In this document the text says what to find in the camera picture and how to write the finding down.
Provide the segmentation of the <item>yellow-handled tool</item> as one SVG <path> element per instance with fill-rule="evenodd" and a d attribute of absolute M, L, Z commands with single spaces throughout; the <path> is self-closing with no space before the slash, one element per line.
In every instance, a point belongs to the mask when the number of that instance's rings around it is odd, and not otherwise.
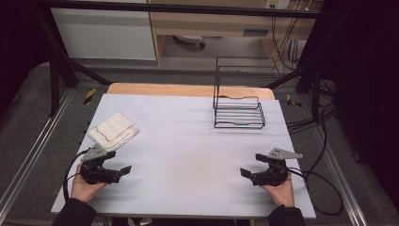
<path fill-rule="evenodd" d="M 95 92 L 96 92 L 96 89 L 90 89 L 88 91 L 88 94 L 87 94 L 87 96 L 86 96 L 86 98 L 84 100 L 84 105 L 89 105 L 89 103 L 90 103 L 92 97 L 94 96 Z"/>

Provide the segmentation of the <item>white chair base with caster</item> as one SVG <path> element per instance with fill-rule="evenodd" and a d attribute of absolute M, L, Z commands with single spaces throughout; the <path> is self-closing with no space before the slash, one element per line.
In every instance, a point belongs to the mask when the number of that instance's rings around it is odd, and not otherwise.
<path fill-rule="evenodd" d="M 201 36 L 175 35 L 174 38 L 185 43 L 197 44 L 200 48 L 204 48 L 206 46 Z"/>

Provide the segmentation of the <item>person's left hand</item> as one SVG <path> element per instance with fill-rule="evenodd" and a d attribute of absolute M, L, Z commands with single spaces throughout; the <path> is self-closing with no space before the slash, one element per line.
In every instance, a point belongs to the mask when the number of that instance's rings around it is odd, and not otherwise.
<path fill-rule="evenodd" d="M 106 184 L 88 184 L 80 174 L 81 167 L 82 164 L 79 164 L 76 167 L 76 175 L 74 176 L 74 179 L 72 181 L 71 197 L 73 199 L 77 199 L 80 202 L 89 203 L 101 189 L 106 187 Z"/>

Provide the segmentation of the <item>white wall power outlet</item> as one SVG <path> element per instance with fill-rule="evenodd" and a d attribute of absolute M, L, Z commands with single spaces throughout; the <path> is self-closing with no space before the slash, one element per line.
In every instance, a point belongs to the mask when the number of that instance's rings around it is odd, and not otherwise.
<path fill-rule="evenodd" d="M 266 0 L 264 7 L 271 9 L 287 9 L 289 3 L 290 0 Z"/>

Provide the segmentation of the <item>black wire rack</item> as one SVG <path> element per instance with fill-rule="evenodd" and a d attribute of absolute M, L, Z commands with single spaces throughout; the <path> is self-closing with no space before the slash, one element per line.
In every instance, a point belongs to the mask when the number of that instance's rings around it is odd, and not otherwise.
<path fill-rule="evenodd" d="M 279 78 L 276 61 L 267 56 L 218 56 L 213 92 L 214 128 L 262 129 L 266 125 L 260 94 L 232 94 L 222 77 Z"/>

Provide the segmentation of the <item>light wooden desk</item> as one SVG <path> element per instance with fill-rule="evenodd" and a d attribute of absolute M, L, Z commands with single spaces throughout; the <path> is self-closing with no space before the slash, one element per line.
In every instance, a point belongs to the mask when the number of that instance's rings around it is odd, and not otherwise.
<path fill-rule="evenodd" d="M 265 8 L 266 0 L 147 0 L 150 4 L 196 5 L 234 8 Z M 324 0 L 290 0 L 287 9 L 319 11 Z M 281 61 L 289 40 L 306 40 L 314 19 L 261 18 L 229 15 L 150 14 L 156 60 L 162 61 L 167 36 L 257 38 L 268 57 Z"/>

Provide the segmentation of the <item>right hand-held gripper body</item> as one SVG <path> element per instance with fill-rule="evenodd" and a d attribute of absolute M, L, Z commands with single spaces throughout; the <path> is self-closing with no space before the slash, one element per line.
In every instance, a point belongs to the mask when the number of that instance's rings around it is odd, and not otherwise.
<path fill-rule="evenodd" d="M 289 152 L 280 148 L 274 148 L 270 153 L 264 155 L 271 160 L 266 163 L 268 165 L 266 171 L 252 173 L 250 181 L 255 186 L 279 186 L 288 176 L 286 160 L 303 157 L 301 153 Z"/>

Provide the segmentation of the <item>aluminium floor rail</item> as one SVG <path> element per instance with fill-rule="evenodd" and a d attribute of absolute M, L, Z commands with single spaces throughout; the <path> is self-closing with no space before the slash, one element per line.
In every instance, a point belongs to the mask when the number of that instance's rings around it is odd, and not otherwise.
<path fill-rule="evenodd" d="M 323 157 L 327 163 L 327 167 L 331 173 L 335 186 L 341 192 L 343 197 L 343 205 L 347 215 L 349 216 L 353 226 L 367 226 L 367 220 L 363 215 L 359 203 L 349 185 L 346 177 L 341 169 L 333 151 L 327 143 L 327 133 L 322 128 L 316 127 L 313 132 L 317 136 L 319 144 L 324 152 Z"/>
<path fill-rule="evenodd" d="M 35 143 L 30 148 L 27 156 L 24 158 L 24 162 L 18 168 L 18 171 L 13 176 L 4 195 L 0 198 L 0 224 L 7 217 L 9 210 L 21 192 L 30 172 L 36 165 L 36 162 L 39 160 L 42 151 L 44 150 L 49 138 L 53 134 L 53 131 L 55 130 L 65 109 L 67 108 L 73 94 L 74 89 L 66 89 L 64 91 L 60 100 L 59 109 L 56 111 L 55 115 L 50 117 L 45 123 L 43 129 L 40 131 L 39 136 L 35 140 Z"/>

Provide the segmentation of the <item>black metal frame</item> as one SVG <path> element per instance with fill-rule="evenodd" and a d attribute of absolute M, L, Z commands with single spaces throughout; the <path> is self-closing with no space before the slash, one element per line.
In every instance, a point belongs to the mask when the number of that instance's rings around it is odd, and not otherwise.
<path fill-rule="evenodd" d="M 58 109 L 58 84 L 57 75 L 60 74 L 68 87 L 76 87 L 77 77 L 72 68 L 87 75 L 102 85 L 111 85 L 112 82 L 102 78 L 100 75 L 87 69 L 80 63 L 69 57 L 63 47 L 60 46 L 62 39 L 57 39 L 55 30 L 50 27 L 43 12 L 50 8 L 67 9 L 90 9 L 90 10 L 113 10 L 113 11 L 139 11 L 139 12 L 162 12 L 178 14 L 205 14 L 205 15 L 229 15 L 247 17 L 270 17 L 270 18 L 300 18 L 300 19 L 325 19 L 329 14 L 322 11 L 306 11 L 292 9 L 260 9 L 260 8 L 232 8 L 193 5 L 171 5 L 171 4 L 141 4 L 122 2 L 98 2 L 98 1 L 72 1 L 72 0 L 33 0 L 30 11 L 47 43 L 51 53 L 51 87 L 52 87 L 52 112 L 54 115 Z"/>

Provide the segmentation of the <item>white towel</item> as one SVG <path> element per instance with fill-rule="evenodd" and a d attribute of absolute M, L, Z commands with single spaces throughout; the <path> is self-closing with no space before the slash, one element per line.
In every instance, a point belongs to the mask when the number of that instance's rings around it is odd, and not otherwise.
<path fill-rule="evenodd" d="M 88 135 L 108 152 L 115 151 L 131 140 L 139 131 L 138 126 L 117 112 L 94 126 Z"/>

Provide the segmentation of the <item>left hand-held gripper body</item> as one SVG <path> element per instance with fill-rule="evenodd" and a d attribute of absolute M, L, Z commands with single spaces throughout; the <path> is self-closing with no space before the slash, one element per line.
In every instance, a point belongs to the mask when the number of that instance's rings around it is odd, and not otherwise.
<path fill-rule="evenodd" d="M 107 151 L 100 144 L 96 143 L 82 157 L 80 174 L 88 184 L 112 184 L 120 181 L 121 176 L 112 173 L 114 169 L 105 169 L 104 164 L 101 164 L 101 158 L 106 153 Z"/>

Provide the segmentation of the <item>white cabinet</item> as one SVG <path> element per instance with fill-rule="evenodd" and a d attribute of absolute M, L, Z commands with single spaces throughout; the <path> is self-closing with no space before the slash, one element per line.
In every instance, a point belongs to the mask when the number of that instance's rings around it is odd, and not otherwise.
<path fill-rule="evenodd" d="M 155 60 L 148 12 L 52 8 L 70 57 Z"/>

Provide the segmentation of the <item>pale blue table mat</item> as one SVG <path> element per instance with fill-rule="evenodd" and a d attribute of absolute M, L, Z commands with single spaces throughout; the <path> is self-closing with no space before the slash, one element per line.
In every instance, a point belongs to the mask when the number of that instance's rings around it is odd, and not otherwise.
<path fill-rule="evenodd" d="M 130 167 L 91 205 L 103 216 L 153 218 L 264 218 L 275 204 L 240 171 L 263 171 L 258 153 L 290 151 L 292 141 L 276 100 L 262 102 L 262 129 L 216 128 L 211 98 L 105 94 L 91 121 L 119 112 L 138 133 L 105 161 Z"/>

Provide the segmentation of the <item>dark curtain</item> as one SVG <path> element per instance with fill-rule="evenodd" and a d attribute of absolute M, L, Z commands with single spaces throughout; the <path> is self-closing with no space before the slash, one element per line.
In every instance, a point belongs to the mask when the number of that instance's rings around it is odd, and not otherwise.
<path fill-rule="evenodd" d="M 399 0 L 324 0 L 345 16 L 334 29 L 322 76 L 338 87 L 337 104 L 356 150 L 399 208 Z"/>
<path fill-rule="evenodd" d="M 29 72 L 48 60 L 48 48 L 30 0 L 0 0 L 0 115 Z"/>

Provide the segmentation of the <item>person's right hand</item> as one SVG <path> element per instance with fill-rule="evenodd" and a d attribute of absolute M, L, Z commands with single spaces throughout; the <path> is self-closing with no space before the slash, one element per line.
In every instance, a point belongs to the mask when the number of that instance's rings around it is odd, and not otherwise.
<path fill-rule="evenodd" d="M 294 189 L 292 183 L 292 176 L 288 174 L 286 180 L 279 186 L 262 186 L 272 198 L 276 206 L 294 207 Z"/>

